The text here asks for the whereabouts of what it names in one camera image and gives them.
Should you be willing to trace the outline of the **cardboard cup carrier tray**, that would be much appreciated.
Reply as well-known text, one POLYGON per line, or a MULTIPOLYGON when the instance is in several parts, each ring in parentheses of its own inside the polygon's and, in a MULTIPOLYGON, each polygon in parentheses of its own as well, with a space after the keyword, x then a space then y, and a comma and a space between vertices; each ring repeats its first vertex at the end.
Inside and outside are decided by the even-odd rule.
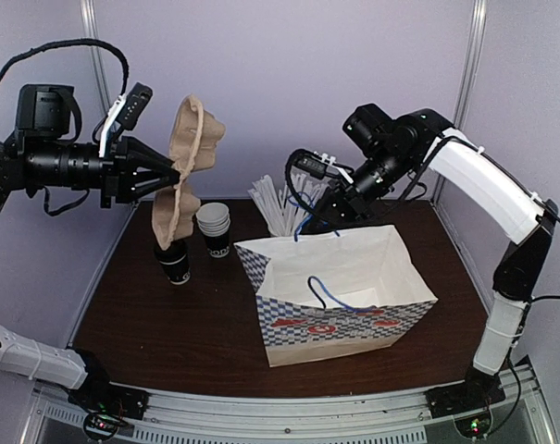
POLYGON ((193 234, 193 217, 201 201, 188 184, 194 172, 212 168, 216 163, 216 148, 224 137, 226 127, 195 95, 180 104, 169 141, 168 157, 172 167, 180 173, 177 182, 155 194, 152 206, 152 229, 156 243, 167 250, 174 241, 193 234))

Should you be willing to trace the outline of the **stack of paper cups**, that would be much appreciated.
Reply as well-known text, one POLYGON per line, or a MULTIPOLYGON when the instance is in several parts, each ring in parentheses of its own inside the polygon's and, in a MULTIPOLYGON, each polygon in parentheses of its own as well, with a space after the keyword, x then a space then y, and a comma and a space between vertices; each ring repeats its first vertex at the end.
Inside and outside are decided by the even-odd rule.
POLYGON ((205 203, 197 211, 198 228, 205 239, 208 254, 223 258, 230 253, 230 209, 224 203, 205 203))

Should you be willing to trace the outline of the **checkered paper takeout bag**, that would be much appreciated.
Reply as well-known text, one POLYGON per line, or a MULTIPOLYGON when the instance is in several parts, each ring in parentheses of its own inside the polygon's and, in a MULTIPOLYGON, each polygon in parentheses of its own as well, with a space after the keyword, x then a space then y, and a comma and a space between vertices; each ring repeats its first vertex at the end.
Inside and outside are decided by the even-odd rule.
POLYGON ((436 304, 393 225, 235 243, 268 364, 392 346, 436 304))

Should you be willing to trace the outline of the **single black paper cup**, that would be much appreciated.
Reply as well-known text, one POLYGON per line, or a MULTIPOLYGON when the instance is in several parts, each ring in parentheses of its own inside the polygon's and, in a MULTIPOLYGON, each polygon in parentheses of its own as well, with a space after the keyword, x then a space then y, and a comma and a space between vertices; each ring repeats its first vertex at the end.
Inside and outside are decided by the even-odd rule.
POLYGON ((183 285, 190 280, 191 268, 185 240, 174 240, 167 249, 156 242, 154 255, 171 284, 183 285))

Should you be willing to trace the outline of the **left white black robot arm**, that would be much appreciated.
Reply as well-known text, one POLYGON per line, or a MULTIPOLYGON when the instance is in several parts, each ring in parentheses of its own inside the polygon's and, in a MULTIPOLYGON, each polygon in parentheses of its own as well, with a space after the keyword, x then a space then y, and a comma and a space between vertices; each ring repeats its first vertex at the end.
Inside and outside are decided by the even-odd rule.
MULTIPOLYGON (((19 92, 13 133, 0 142, 0 212, 13 191, 33 196, 52 187, 100 192, 100 205, 130 204, 178 183, 171 160, 134 137, 139 116, 152 98, 137 83, 111 106, 101 139, 79 143, 81 111, 66 85, 28 84, 19 92)), ((59 385, 97 411, 117 400, 104 367, 89 352, 58 349, 24 338, 0 325, 0 371, 59 385)))

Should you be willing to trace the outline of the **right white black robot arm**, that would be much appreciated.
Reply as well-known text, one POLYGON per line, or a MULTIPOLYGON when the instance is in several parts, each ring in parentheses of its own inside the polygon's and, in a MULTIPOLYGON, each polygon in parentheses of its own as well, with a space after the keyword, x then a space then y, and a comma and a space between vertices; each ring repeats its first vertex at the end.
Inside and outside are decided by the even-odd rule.
POLYGON ((550 250, 557 207, 541 201, 454 124, 424 108, 392 118, 375 104, 360 105, 342 129, 366 162, 339 174, 315 207, 317 224, 349 228, 372 216, 371 204, 408 173, 431 169, 451 181, 510 240, 493 278, 493 306, 462 383, 430 392, 433 403, 479 407, 492 393, 510 349, 517 343, 533 303, 533 290, 550 250))

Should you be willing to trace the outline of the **bundle of wrapped white straws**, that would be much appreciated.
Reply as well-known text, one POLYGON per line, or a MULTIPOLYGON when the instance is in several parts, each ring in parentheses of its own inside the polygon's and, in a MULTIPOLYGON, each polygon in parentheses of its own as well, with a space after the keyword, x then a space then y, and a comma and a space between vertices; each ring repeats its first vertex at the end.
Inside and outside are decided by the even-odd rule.
MULTIPOLYGON (((326 183, 313 181, 304 173, 292 173, 292 184, 297 194, 309 206, 314 206, 328 187, 326 183)), ((281 230, 283 237, 292 236, 308 216, 306 210, 292 196, 288 186, 276 188, 269 175, 255 181, 248 194, 267 227, 281 230)))

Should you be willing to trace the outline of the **left aluminium corner post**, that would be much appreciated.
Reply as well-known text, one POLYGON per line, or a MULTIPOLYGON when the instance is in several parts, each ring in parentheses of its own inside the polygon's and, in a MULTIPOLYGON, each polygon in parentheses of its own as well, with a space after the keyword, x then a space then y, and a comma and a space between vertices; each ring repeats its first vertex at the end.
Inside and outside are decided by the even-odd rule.
MULTIPOLYGON (((95 15, 94 0, 80 0, 80 6, 84 36, 86 38, 97 40, 99 38, 99 35, 95 15)), ((90 54, 100 105, 102 110, 106 113, 110 107, 110 94, 101 51, 102 49, 99 47, 92 47, 90 49, 90 54)))

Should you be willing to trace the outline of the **aluminium corner post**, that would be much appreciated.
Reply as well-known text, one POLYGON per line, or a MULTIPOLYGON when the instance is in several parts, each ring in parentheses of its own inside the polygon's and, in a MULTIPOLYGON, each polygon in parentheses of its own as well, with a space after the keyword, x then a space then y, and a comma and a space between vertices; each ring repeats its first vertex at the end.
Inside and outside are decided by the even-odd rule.
POLYGON ((470 99, 477 80, 487 23, 487 0, 475 0, 459 92, 454 107, 454 125, 462 130, 467 121, 470 99))
MULTIPOLYGON (((99 35, 95 15, 94 0, 80 0, 80 6, 84 36, 86 38, 97 40, 99 38, 99 35)), ((92 47, 90 49, 90 54, 100 105, 102 110, 106 113, 110 107, 110 94, 101 51, 102 49, 99 47, 92 47)))

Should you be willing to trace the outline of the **right aluminium corner post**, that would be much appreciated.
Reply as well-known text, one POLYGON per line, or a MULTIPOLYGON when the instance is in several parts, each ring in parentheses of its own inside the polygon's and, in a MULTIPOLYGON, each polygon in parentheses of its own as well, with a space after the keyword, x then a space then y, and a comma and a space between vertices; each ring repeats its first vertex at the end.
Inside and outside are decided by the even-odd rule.
POLYGON ((454 125, 462 130, 467 121, 470 99, 477 80, 487 23, 487 0, 475 0, 459 92, 454 107, 454 125))

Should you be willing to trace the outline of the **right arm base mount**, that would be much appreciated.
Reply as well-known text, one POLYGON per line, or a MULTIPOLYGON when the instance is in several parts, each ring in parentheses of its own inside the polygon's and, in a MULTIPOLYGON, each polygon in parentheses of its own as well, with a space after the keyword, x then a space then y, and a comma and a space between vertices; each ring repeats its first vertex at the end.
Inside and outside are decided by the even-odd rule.
POLYGON ((425 397, 432 418, 484 409, 506 399, 501 387, 493 387, 484 392, 465 382, 431 388, 425 392, 425 397))

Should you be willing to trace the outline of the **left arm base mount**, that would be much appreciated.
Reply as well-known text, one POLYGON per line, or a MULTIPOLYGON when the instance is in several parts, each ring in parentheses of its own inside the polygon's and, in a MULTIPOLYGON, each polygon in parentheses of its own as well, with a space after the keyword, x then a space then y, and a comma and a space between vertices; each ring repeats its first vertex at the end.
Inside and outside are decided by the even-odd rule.
POLYGON ((104 380, 87 380, 80 388, 67 389, 68 400, 96 413, 107 413, 121 419, 142 420, 149 393, 104 380))

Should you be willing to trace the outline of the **aluminium front frame rail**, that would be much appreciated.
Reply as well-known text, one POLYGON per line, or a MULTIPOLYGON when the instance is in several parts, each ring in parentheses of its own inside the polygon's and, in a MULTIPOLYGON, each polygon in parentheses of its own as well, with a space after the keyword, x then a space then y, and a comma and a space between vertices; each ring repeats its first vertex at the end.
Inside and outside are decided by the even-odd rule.
MULTIPOLYGON (((381 394, 320 398, 232 398, 142 388, 143 419, 126 421, 105 443, 559 443, 539 381, 516 366, 521 397, 507 422, 487 439, 465 438, 456 427, 472 413, 492 414, 498 427, 516 402, 517 383, 500 374, 505 400, 481 412, 436 418, 425 392, 432 387, 381 394)), ((36 384, 16 443, 96 443, 84 433, 85 411, 66 393, 36 384)))

